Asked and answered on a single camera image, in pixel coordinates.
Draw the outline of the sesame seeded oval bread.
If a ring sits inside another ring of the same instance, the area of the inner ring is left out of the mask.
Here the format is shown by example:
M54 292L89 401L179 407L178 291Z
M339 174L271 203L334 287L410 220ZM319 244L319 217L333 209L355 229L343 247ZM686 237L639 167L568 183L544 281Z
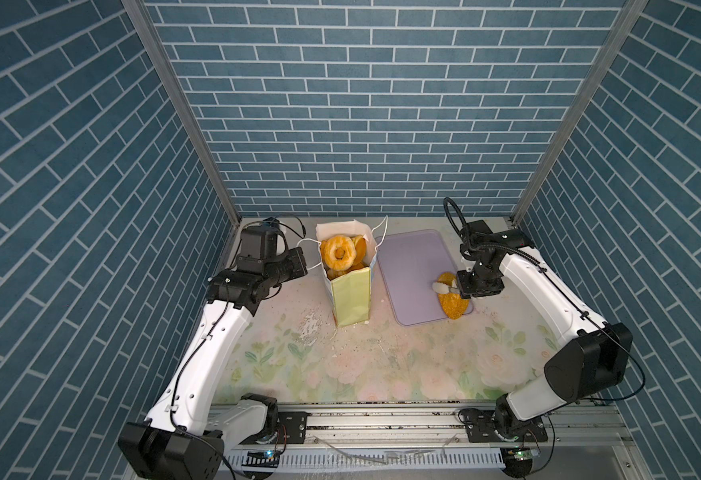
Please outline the sesame seeded oval bread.
M442 282L445 284L454 283L456 286L456 276L454 273L444 272L438 276L436 282ZM470 306L470 302L467 299L462 298L460 294L437 294L437 296L441 309L450 319L460 318L463 314L466 314L468 307Z

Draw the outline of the ring donut bread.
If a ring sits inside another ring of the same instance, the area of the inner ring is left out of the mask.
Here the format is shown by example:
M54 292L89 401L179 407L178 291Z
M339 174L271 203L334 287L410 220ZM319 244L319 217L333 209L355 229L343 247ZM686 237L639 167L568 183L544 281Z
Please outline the ring donut bread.
M356 247L353 239L346 235L336 235L320 243L320 253L324 265L331 270L346 271L355 263Z

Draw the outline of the white paper gift bag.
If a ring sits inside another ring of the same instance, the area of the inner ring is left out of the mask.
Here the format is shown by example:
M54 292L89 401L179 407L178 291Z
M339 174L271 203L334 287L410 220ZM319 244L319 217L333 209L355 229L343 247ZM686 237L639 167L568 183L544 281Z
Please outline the white paper gift bag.
M372 270L376 264L377 248L386 236L387 226L387 218L374 227L356 220L320 223L316 225L314 238L306 239L306 242L312 242L318 246L318 263L310 269L317 269L326 284L326 291L332 302L332 314L338 327L366 322L370 318ZM328 268L322 261L320 243L336 235L346 235L351 238L362 235L365 238L367 243L363 262L365 267L330 281L326 275Z

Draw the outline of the round orange bun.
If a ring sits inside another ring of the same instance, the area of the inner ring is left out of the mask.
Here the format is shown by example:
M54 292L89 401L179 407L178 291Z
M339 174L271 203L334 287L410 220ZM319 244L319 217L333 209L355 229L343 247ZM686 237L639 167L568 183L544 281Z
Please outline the round orange bun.
M364 258L366 256L366 249L367 249L367 243L365 238L362 235L354 236L351 238L353 245L354 245L354 250L355 250L355 258L353 265L359 265L364 262Z

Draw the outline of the large twisted golden bread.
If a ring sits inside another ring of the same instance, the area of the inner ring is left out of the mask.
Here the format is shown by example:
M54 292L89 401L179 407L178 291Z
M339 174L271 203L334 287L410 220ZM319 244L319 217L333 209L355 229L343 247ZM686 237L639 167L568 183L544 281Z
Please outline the large twisted golden bread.
M328 280L334 281L334 279L338 279L338 278L340 278L348 273L351 273L351 272L354 272L357 270L362 270L364 267L365 267L365 265L363 263L358 263L358 264L354 264L350 268L348 268L346 270L342 270L342 271L328 269L328 271L326 271L326 275L328 276Z

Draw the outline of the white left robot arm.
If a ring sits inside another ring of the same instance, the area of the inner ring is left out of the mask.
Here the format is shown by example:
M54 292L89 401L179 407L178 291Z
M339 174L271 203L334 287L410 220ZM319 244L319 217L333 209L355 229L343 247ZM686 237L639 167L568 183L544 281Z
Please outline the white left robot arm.
M270 217L240 232L238 255L210 279L200 325L160 399L140 422L128 422L118 447L144 479L212 479L226 452L246 440L278 439L278 402L246 394L210 426L212 399L238 339L262 302L308 273L302 248Z

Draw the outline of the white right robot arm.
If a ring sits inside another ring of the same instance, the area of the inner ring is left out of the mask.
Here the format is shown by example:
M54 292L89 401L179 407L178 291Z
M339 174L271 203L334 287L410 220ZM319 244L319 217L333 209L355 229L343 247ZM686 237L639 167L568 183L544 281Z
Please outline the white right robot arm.
M558 347L536 379L496 401L493 423L500 438L514 441L545 414L622 382L632 360L631 331L580 300L527 235L518 229L493 232L482 221L455 232L460 254L471 265L456 274L460 296L494 296L510 281L541 315Z

